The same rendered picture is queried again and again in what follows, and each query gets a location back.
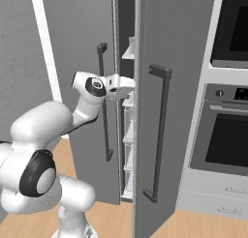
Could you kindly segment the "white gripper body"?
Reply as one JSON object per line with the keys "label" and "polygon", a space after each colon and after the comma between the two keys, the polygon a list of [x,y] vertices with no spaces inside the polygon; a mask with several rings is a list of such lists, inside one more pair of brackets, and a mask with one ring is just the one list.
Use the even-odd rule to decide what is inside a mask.
{"label": "white gripper body", "polygon": [[107,98],[118,101],[125,98],[136,88],[136,83],[132,78],[113,74],[107,77]]}

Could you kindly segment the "white fridge interior shelves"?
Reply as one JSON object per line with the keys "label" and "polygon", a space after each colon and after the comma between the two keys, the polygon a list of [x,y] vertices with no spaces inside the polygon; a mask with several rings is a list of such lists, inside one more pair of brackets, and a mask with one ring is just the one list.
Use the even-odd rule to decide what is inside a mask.
{"label": "white fridge interior shelves", "polygon": [[[121,66],[123,75],[126,77],[134,76],[135,63],[135,38],[129,38],[129,44],[121,57]],[[133,139],[134,139],[134,91],[131,91],[125,97],[122,103],[122,121],[123,121],[123,201],[133,201]]]}

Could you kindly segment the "steel built-in oven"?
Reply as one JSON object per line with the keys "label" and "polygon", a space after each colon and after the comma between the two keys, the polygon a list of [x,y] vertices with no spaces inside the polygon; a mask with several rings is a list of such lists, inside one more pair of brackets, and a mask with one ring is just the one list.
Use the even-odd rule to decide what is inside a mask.
{"label": "steel built-in oven", "polygon": [[[224,95],[218,98],[217,90]],[[206,85],[190,167],[248,176],[248,115],[211,110],[210,105],[248,110],[248,86]]]}

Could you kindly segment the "black microwave oven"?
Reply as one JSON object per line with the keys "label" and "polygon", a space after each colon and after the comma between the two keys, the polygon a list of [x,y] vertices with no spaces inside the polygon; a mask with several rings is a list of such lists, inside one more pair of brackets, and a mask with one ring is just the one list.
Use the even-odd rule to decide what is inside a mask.
{"label": "black microwave oven", "polygon": [[248,0],[223,0],[212,48],[211,65],[248,69]]}

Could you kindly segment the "white drawer front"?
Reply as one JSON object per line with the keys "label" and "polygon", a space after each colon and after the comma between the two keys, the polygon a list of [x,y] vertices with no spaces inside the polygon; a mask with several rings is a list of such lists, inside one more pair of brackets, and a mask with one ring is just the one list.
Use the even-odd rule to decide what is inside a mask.
{"label": "white drawer front", "polygon": [[248,200],[248,194],[227,192],[227,187],[248,190],[248,177],[187,169],[184,171],[181,181],[183,191]]}
{"label": "white drawer front", "polygon": [[[236,209],[237,211],[241,211],[242,214],[238,216],[218,212],[217,209],[222,207],[226,209]],[[177,199],[176,208],[196,213],[248,221],[248,201],[237,198],[181,191]]]}

